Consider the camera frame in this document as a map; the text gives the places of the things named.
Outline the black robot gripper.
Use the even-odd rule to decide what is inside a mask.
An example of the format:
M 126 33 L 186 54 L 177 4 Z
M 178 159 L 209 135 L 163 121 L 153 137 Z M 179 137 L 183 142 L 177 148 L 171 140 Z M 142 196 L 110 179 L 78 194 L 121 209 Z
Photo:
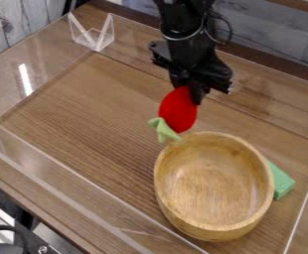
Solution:
M 166 70 L 175 87 L 189 84 L 195 105 L 202 104 L 212 89 L 229 93 L 232 69 L 217 55 L 217 0 L 153 0 L 159 13 L 162 41 L 149 49 L 153 63 Z

